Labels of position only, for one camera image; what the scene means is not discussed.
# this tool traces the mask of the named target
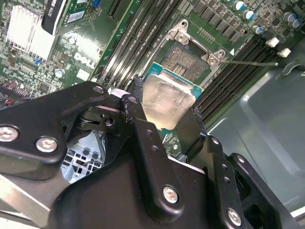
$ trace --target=integrated circuit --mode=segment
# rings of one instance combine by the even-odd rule
[[[205,8],[205,4],[202,1],[199,1],[197,5],[194,7],[194,11],[198,14],[201,14]]]
[[[224,29],[225,29],[225,27],[227,26],[228,24],[225,22],[225,21],[223,21],[223,20],[221,20],[220,21],[220,23],[217,25],[217,29],[219,30],[219,31],[223,31]]]
[[[215,26],[220,20],[220,17],[215,14],[213,17],[211,17],[211,19],[209,20],[209,23],[212,25],[212,26]]]
[[[234,29],[231,26],[229,26],[225,31],[223,31],[223,34],[225,37],[229,38],[234,32],[235,32]]]
[[[43,93],[48,93],[49,88],[50,87],[48,85],[46,85],[45,83],[41,83],[38,90],[43,92]]]
[[[209,20],[209,18],[211,17],[212,14],[213,14],[213,11],[210,8],[206,8],[206,10],[203,12],[201,17],[206,20]]]

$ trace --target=gray plastic panel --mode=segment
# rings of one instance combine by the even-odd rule
[[[289,211],[305,206],[305,77],[267,72],[210,127],[252,163]]]

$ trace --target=hole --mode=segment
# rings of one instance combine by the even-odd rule
[[[153,135],[153,132],[151,130],[146,130],[147,135]]]
[[[224,180],[225,180],[228,184],[231,183],[231,181],[230,181],[230,179],[229,179],[228,177],[224,177]]]
[[[95,86],[93,89],[94,89],[97,93],[103,93],[103,92],[104,92],[104,89],[103,89],[102,87],[100,87],[100,86]]]
[[[134,104],[138,103],[137,99],[134,98],[133,96],[129,96],[128,99],[129,99],[130,102],[133,102]]]
[[[114,123],[114,120],[113,120],[113,118],[106,118],[105,119],[105,124],[106,124],[106,126],[112,126],[112,124]]]
[[[63,163],[62,163],[64,166],[69,166],[70,164],[68,163],[68,162],[66,162],[66,161],[64,161]]]
[[[96,160],[97,158],[99,158],[99,156],[98,156],[97,154],[93,154],[93,155],[92,155],[92,158],[93,158],[94,160]]]
[[[157,146],[152,146],[152,150],[157,153],[159,151],[159,148]]]
[[[74,150],[69,149],[69,150],[68,150],[68,154],[69,154],[69,155],[71,155],[71,156],[74,156],[74,155],[75,155],[75,151],[74,151]]]
[[[88,149],[84,149],[84,151],[82,152],[82,154],[84,154],[85,156],[89,155],[89,150]]]
[[[228,170],[228,166],[226,166],[225,164],[223,164],[223,168],[224,168],[225,170]]]
[[[71,162],[72,161],[72,159],[73,159],[73,157],[71,157],[71,156],[66,156],[66,158],[65,158],[65,161],[67,161],[67,162]]]

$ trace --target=white label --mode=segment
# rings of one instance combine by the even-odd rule
[[[77,0],[77,4],[80,4],[80,3],[84,3],[84,2],[86,2],[87,0]]]
[[[73,13],[69,16],[67,23],[78,20],[84,16],[85,11],[81,11],[78,13]]]

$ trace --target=metal rod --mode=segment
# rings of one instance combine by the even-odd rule
[[[248,62],[248,61],[221,61],[222,63],[234,63],[234,64],[248,64],[248,65],[256,65],[256,66],[278,66],[278,62],[269,62],[269,63],[258,63],[258,62]]]

